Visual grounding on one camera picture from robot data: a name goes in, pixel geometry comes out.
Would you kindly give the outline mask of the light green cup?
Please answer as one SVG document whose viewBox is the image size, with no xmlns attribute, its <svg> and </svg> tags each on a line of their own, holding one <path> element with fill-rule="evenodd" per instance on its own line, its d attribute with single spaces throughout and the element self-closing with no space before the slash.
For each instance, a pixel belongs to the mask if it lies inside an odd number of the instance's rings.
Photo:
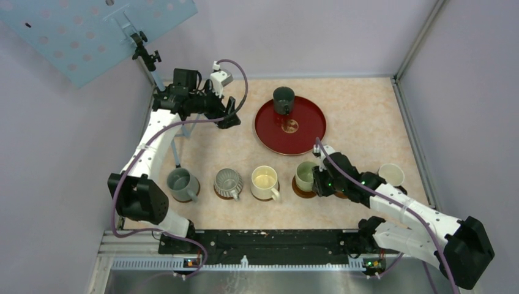
<svg viewBox="0 0 519 294">
<path fill-rule="evenodd" d="M 313 189 L 313 168 L 318 166 L 316 163 L 311 161 L 305 161 L 300 163 L 296 168 L 295 180 L 296 186 L 302 192 L 311 192 Z"/>
</svg>

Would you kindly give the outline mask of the dark green cup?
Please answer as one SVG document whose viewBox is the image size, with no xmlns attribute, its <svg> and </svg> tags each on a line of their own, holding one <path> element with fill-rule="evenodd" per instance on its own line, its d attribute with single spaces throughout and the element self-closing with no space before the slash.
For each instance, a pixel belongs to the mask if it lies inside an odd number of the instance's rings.
<svg viewBox="0 0 519 294">
<path fill-rule="evenodd" d="M 279 115 L 289 115 L 294 107 L 295 92 L 287 87 L 281 86 L 272 94 L 274 110 Z"/>
</svg>

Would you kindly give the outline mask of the black cup white inside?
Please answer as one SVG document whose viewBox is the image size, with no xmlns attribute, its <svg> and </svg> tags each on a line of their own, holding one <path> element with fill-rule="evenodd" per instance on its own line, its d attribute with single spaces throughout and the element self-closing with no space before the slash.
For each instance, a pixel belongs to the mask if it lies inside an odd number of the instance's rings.
<svg viewBox="0 0 519 294">
<path fill-rule="evenodd" d="M 388 184 L 408 195 L 408 191 L 403 187 L 405 174 L 403 170 L 396 164 L 382 164 L 378 171 L 378 176 L 384 178 Z"/>
</svg>

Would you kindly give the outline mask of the cream yellow mug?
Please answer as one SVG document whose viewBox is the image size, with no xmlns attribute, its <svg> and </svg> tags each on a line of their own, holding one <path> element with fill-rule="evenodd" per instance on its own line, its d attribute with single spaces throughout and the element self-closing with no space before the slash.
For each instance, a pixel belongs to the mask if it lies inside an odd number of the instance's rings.
<svg viewBox="0 0 519 294">
<path fill-rule="evenodd" d="M 262 165 L 256 167 L 251 175 L 251 193 L 266 195 L 267 192 L 279 192 L 279 181 L 277 172 L 270 166 Z"/>
</svg>

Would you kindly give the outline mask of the striped white grey cup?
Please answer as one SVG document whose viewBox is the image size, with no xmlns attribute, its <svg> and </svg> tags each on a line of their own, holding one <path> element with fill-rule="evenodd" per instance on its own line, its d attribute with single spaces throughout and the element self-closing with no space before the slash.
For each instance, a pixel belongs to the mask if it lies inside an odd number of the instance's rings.
<svg viewBox="0 0 519 294">
<path fill-rule="evenodd" d="M 218 192 L 227 197 L 237 198 L 243 190 L 244 182 L 242 176 L 231 168 L 218 171 L 214 179 L 214 187 Z"/>
</svg>

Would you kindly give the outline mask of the grey blue mug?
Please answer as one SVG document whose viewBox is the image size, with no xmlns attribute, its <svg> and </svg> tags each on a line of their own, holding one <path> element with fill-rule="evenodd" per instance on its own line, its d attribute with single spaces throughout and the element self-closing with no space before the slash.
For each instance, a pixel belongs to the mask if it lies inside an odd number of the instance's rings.
<svg viewBox="0 0 519 294">
<path fill-rule="evenodd" d="M 176 168 L 166 178 L 166 185 L 172 197 L 181 203 L 198 202 L 200 183 L 185 168 Z"/>
</svg>

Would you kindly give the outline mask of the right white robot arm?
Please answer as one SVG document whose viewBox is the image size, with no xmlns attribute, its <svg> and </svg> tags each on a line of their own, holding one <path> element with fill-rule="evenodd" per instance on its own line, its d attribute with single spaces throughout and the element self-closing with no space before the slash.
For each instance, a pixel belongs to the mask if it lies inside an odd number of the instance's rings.
<svg viewBox="0 0 519 294">
<path fill-rule="evenodd" d="M 359 245 L 366 252 L 390 249 L 439 269 L 458 288 L 472 290 L 495 252 L 480 220 L 443 214 L 415 201 L 379 173 L 359 172 L 342 153 L 315 146 L 313 191 L 320 197 L 342 194 L 354 203 L 387 214 L 359 221 Z"/>
</svg>

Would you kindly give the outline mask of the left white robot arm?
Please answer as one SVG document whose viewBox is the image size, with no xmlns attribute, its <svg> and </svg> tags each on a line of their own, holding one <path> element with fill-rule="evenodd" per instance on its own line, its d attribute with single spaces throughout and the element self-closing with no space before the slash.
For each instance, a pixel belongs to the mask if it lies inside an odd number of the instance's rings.
<svg viewBox="0 0 519 294">
<path fill-rule="evenodd" d="M 166 152 L 183 125 L 214 123 L 219 129 L 228 129 L 240 124 L 237 112 L 246 98 L 239 104 L 233 97 L 222 102 L 224 87 L 233 76 L 220 64 L 214 63 L 203 87 L 199 86 L 198 71 L 174 69 L 173 82 L 155 95 L 149 121 L 133 156 L 121 172 L 108 178 L 114 232 L 116 216 L 120 216 L 174 236 L 173 246 L 182 253 L 194 250 L 196 236 L 189 232 L 190 221 L 170 209 L 169 198 L 157 181 Z"/>
</svg>

